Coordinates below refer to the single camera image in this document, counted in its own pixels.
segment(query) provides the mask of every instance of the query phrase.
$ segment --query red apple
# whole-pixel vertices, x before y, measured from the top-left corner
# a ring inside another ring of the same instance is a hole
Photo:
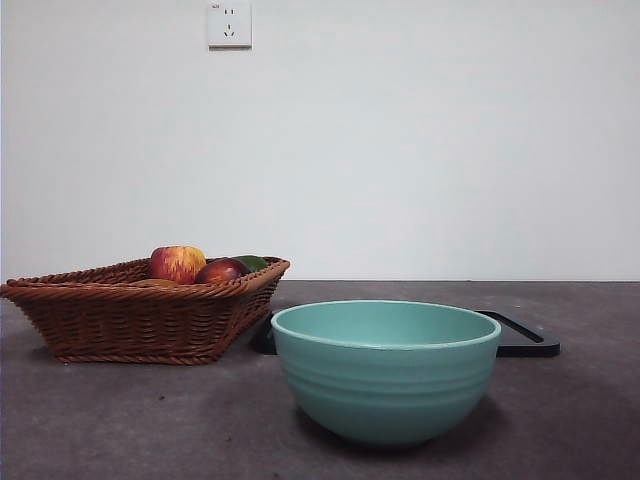
[[[149,259],[149,277],[189,285],[206,263],[204,254],[196,247],[159,247]]]
[[[234,258],[219,258],[202,267],[196,275],[195,283],[226,282],[249,272],[244,263]]]

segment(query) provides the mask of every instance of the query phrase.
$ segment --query woven basket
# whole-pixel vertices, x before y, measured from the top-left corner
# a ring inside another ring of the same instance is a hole
[[[149,259],[44,277],[8,280],[10,299],[62,362],[211,363],[269,312],[289,262],[210,285],[134,286]]]

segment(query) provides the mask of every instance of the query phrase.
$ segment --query ceramic bowl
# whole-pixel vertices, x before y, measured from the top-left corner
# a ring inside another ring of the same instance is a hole
[[[473,410],[501,332],[470,310],[388,300],[301,305],[271,323],[302,410],[350,440],[393,447],[440,435]]]

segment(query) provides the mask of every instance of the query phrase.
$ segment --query wall socket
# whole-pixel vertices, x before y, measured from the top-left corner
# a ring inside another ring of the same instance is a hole
[[[251,4],[213,2],[207,18],[209,49],[251,48]]]

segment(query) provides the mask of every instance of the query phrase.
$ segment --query table surface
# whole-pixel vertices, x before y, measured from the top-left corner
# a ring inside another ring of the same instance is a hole
[[[65,365],[4,301],[2,479],[639,478],[640,283],[283,281],[272,307],[366,298],[499,311],[562,352],[498,358],[459,426],[372,451],[296,407],[255,328],[210,365]]]

